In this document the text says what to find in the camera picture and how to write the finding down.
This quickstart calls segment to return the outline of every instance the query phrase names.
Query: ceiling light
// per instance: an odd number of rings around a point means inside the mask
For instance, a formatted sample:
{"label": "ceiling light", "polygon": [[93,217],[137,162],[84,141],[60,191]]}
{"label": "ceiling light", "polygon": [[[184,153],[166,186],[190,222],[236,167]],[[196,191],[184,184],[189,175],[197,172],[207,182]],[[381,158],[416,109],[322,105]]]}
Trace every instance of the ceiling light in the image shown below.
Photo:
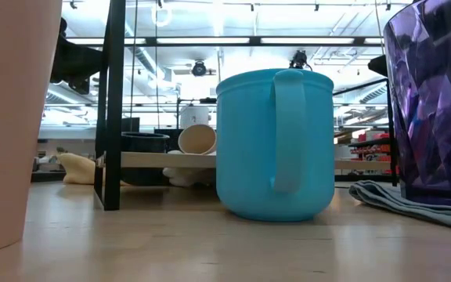
{"label": "ceiling light", "polygon": [[264,44],[313,44],[313,45],[347,45],[352,44],[354,38],[261,38]]}
{"label": "ceiling light", "polygon": [[389,118],[383,117],[383,118],[379,118],[374,123],[376,123],[378,125],[386,125],[388,122],[389,122]]}
{"label": "ceiling light", "polygon": [[[156,17],[156,13],[160,11],[166,11],[166,19],[163,21],[157,21],[159,20]],[[173,12],[171,11],[171,7],[169,5],[165,5],[164,7],[153,7],[151,10],[151,18],[153,20],[153,24],[156,24],[157,27],[164,27],[170,24],[171,18],[173,17]]]}
{"label": "ceiling light", "polygon": [[365,44],[384,44],[383,38],[366,38]]}
{"label": "ceiling light", "polygon": [[86,106],[86,104],[80,104],[80,103],[75,103],[74,105],[71,105],[71,104],[45,104],[45,107],[79,107],[79,106]]}
{"label": "ceiling light", "polygon": [[372,125],[342,125],[342,128],[372,128]]}
{"label": "ceiling light", "polygon": [[[103,38],[67,38],[68,42],[74,43],[76,45],[102,45]],[[146,44],[145,38],[125,38],[125,45],[133,45],[133,44]]]}
{"label": "ceiling light", "polygon": [[247,44],[249,38],[158,38],[159,44]]}

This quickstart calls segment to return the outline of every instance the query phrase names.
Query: black metal frame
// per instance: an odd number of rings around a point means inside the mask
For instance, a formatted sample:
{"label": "black metal frame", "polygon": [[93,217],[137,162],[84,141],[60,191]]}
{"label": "black metal frame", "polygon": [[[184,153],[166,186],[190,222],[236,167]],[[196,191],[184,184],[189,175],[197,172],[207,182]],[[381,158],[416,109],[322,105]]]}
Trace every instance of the black metal frame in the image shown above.
{"label": "black metal frame", "polygon": [[104,186],[103,167],[98,166],[98,162],[96,162],[94,186],[106,211],[115,211],[120,207],[125,6],[125,0],[111,0],[110,2],[100,71],[96,157],[105,157],[106,182]]}
{"label": "black metal frame", "polygon": [[[376,85],[376,84],[383,83],[383,82],[386,83],[386,87],[388,89],[388,126],[389,126],[389,146],[391,148],[391,181],[392,181],[393,186],[397,186],[398,185],[398,175],[396,173],[396,165],[398,162],[398,155],[397,155],[398,153],[396,151],[395,128],[394,128],[394,123],[392,120],[391,90],[389,88],[389,86],[390,86],[389,80],[387,78],[382,78],[377,81],[372,81],[369,83],[365,83],[363,85],[358,85],[356,87],[352,87],[350,89],[335,92],[334,96],[341,95],[341,94],[344,94],[347,92],[355,91],[357,89],[361,89],[361,88],[371,86],[371,85]],[[367,178],[367,176],[369,176],[369,175],[363,175],[362,176],[363,178],[360,180],[370,179],[370,178]]]}
{"label": "black metal frame", "polygon": [[[186,47],[186,46],[198,46],[198,47],[204,47],[204,46],[211,46],[211,47],[262,47],[262,46],[276,46],[276,47],[283,47],[283,46],[303,46],[303,47],[381,47],[380,43],[365,43],[365,39],[378,39],[380,37],[375,36],[342,36],[342,38],[353,38],[353,41],[350,43],[293,43],[293,42],[286,42],[286,43],[266,43],[262,42],[262,39],[269,39],[269,38],[282,38],[286,40],[291,39],[335,39],[335,36],[221,36],[220,39],[223,38],[240,38],[240,39],[248,39],[248,42],[246,43],[228,43],[228,42],[217,42],[217,43],[160,43],[158,42],[158,39],[217,39],[215,36],[186,36],[186,37],[168,37],[168,36],[141,36],[140,38],[144,38],[146,41],[144,43],[125,43],[124,47]],[[69,38],[69,39],[88,39],[88,40],[98,40],[102,41],[103,38]],[[87,45],[90,47],[103,47],[102,44],[99,43],[83,43],[78,45]]]}
{"label": "black metal frame", "polygon": [[[105,161],[96,162],[95,170],[95,192],[103,204],[104,210],[114,211],[120,208],[120,180],[121,180],[121,116],[122,116],[122,93],[123,93],[123,63],[124,47],[133,47],[124,42],[126,0],[111,0],[109,16],[106,24],[106,32],[102,45],[92,44],[89,46],[103,47],[102,69],[99,77],[99,103],[98,119],[96,127],[96,157]],[[138,44],[141,47],[176,47],[176,46],[363,46],[378,47],[380,44],[365,44],[364,37],[353,37],[351,44],[266,44],[261,38],[325,38],[322,36],[310,37],[283,37],[283,36],[254,36],[248,37],[248,43],[219,43],[219,44],[161,44],[156,37],[146,38],[146,44]],[[387,81],[375,81],[373,84]],[[372,85],[361,85],[359,88]],[[347,89],[334,95],[349,92]],[[389,132],[391,137],[391,169],[393,173],[393,184],[396,183],[396,157],[394,129],[392,127],[391,97],[388,95],[389,108]],[[103,185],[103,171],[105,169],[105,186]]]}

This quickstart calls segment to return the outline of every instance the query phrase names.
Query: ceiling duct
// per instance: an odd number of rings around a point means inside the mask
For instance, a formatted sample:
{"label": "ceiling duct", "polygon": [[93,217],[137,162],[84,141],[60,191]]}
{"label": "ceiling duct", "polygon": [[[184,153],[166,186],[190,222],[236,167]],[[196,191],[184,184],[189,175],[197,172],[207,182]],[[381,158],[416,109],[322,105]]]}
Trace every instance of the ceiling duct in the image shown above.
{"label": "ceiling duct", "polygon": [[360,103],[368,103],[370,100],[375,99],[379,96],[382,96],[388,92],[387,86],[381,86],[379,89],[366,94],[359,102]]}
{"label": "ceiling duct", "polygon": [[65,99],[61,99],[58,96],[53,95],[52,93],[46,93],[45,104],[68,104]]}
{"label": "ceiling duct", "polygon": [[[134,38],[135,33],[128,26],[127,23],[124,23],[124,36],[126,38]],[[139,60],[139,62],[149,71],[151,74],[154,74],[157,78],[164,79],[164,72],[156,65],[153,58],[149,57],[147,51],[138,46],[129,46],[128,49],[132,51],[133,56]]]}

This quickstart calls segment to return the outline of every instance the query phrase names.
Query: beige cushion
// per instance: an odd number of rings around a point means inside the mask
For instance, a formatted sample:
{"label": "beige cushion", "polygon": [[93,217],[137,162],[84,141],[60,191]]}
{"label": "beige cushion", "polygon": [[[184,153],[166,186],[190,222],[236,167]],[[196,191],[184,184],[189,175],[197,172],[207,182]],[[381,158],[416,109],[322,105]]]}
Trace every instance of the beige cushion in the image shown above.
{"label": "beige cushion", "polygon": [[[95,182],[94,161],[72,153],[59,154],[57,158],[66,170],[66,176],[63,178],[64,183],[93,185]],[[103,172],[103,181],[106,181],[105,169]],[[122,181],[121,185],[128,186],[127,183]]]}

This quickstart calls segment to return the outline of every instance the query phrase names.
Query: light wood surface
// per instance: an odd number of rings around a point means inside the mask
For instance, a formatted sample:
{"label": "light wood surface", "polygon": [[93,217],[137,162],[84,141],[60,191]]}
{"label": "light wood surface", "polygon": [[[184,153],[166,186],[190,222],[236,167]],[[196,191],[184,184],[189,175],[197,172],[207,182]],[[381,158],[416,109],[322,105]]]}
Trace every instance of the light wood surface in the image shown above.
{"label": "light wood surface", "polygon": [[[214,168],[215,156],[198,154],[121,153],[123,168]],[[387,161],[335,161],[335,169],[385,170]]]}
{"label": "light wood surface", "polygon": [[280,224],[231,215],[213,190],[127,187],[123,209],[104,212],[90,186],[33,185],[0,281],[451,281],[450,228],[347,192],[313,221]]}

